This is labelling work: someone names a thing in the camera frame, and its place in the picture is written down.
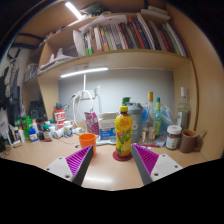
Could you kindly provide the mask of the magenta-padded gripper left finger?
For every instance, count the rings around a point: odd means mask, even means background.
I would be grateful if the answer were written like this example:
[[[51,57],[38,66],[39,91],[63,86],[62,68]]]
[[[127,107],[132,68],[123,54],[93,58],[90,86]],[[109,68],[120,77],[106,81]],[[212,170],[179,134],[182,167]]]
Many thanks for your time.
[[[94,155],[93,146],[87,146],[68,157],[58,157],[45,170],[81,186]]]

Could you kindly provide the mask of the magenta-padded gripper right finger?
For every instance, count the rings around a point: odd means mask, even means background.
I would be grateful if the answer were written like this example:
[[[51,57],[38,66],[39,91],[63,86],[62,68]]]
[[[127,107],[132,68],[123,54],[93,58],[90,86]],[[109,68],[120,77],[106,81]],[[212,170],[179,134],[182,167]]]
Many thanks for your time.
[[[131,154],[144,185],[164,178],[182,167],[167,154],[157,155],[143,146],[132,144]]]

